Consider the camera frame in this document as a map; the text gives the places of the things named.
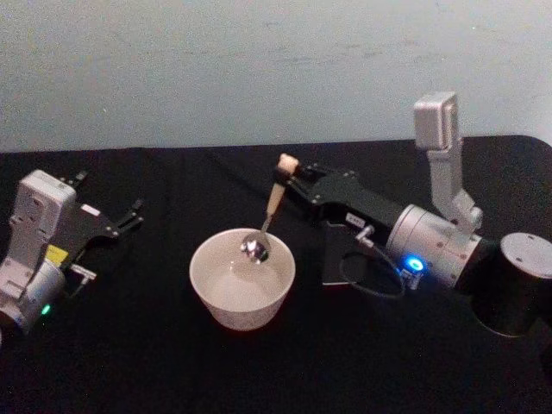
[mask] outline yellow label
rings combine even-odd
[[[55,266],[60,266],[63,260],[66,259],[67,253],[62,248],[56,248],[53,244],[48,245],[48,249],[46,251],[46,258],[50,260]]]

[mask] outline white bowl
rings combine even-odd
[[[253,330],[276,315],[295,279],[290,249],[267,234],[268,260],[252,263],[240,251],[243,238],[255,229],[232,229],[213,235],[194,253],[190,281],[211,315],[234,330]]]

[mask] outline silver motor housing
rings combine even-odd
[[[452,289],[480,240],[478,235],[462,233],[451,222],[411,204],[393,226],[386,250],[400,264],[416,256],[430,275]]]
[[[7,298],[3,297],[4,302],[0,303],[3,319],[7,317],[27,334],[41,316],[44,306],[60,294],[65,283],[66,279],[61,270],[45,259],[19,300],[6,300]]]

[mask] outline spoon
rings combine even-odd
[[[254,231],[246,235],[241,242],[240,250],[257,265],[268,259],[271,250],[267,230],[272,218],[272,216],[267,216],[260,231]]]
[[[290,155],[281,154],[278,162],[278,169],[293,175],[295,169],[299,165],[299,161]],[[268,242],[267,230],[270,222],[273,219],[274,213],[278,209],[279,203],[284,196],[285,187],[281,184],[274,183],[273,190],[270,193],[267,204],[267,218],[262,224],[260,231],[246,235],[241,241],[240,250],[253,262],[259,265],[268,259],[270,254],[270,243]]]

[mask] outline black cable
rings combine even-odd
[[[392,270],[393,270],[393,273],[395,275],[397,275],[397,278],[393,278],[393,280],[395,282],[397,282],[397,285],[399,286],[400,288],[400,291],[397,292],[397,293],[385,293],[385,292],[380,292],[380,291],[375,291],[374,289],[370,289],[369,287],[365,287],[363,285],[359,285],[358,282],[355,282],[353,280],[351,280],[347,273],[345,272],[345,269],[343,268],[344,265],[345,265],[345,261],[351,257],[355,257],[355,256],[361,256],[361,257],[364,257],[366,258],[367,260],[372,260],[373,258],[371,258],[370,256],[362,253],[362,252],[347,252],[345,253],[343,256],[342,256],[342,259],[340,260],[339,262],[339,274],[341,275],[341,277],[346,281],[348,282],[354,289],[357,289],[363,293],[366,293],[368,295],[371,295],[371,296],[375,296],[376,298],[381,298],[381,299],[391,299],[391,300],[399,300],[401,299],[404,295],[405,295],[405,281],[403,280],[403,278],[400,277],[400,275],[398,274],[398,269],[397,267],[395,266],[395,263],[385,254],[381,251],[381,249],[379,248],[376,248],[375,246],[373,247],[373,250],[375,252],[377,252],[379,254],[380,257],[383,258],[383,260],[389,264],[391,267],[392,267]]]

